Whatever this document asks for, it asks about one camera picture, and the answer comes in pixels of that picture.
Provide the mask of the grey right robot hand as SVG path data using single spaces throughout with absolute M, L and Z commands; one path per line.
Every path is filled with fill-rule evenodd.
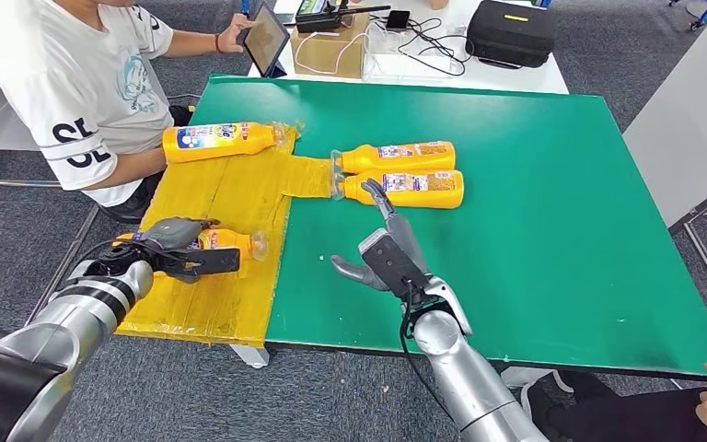
M 376 180 L 367 179 L 361 188 L 373 197 L 377 209 L 383 216 L 387 232 L 417 267 L 426 273 L 426 260 L 407 218 L 396 211 L 386 192 Z M 388 291 L 388 286 L 366 265 L 351 264 L 339 255 L 331 255 L 330 263 L 337 274 L 349 280 L 379 291 Z

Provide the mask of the person's left hand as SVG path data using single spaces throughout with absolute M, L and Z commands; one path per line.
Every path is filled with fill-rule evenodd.
M 214 37 L 214 51 L 217 53 L 243 53 L 244 47 L 239 43 L 239 35 L 256 25 L 243 14 L 235 14 L 226 29 Z

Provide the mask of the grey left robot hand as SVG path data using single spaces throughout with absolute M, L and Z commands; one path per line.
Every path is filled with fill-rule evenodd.
M 219 221 L 214 218 L 174 216 L 156 221 L 146 231 L 135 234 L 133 240 L 154 244 L 162 250 L 185 250 L 205 229 L 218 224 Z

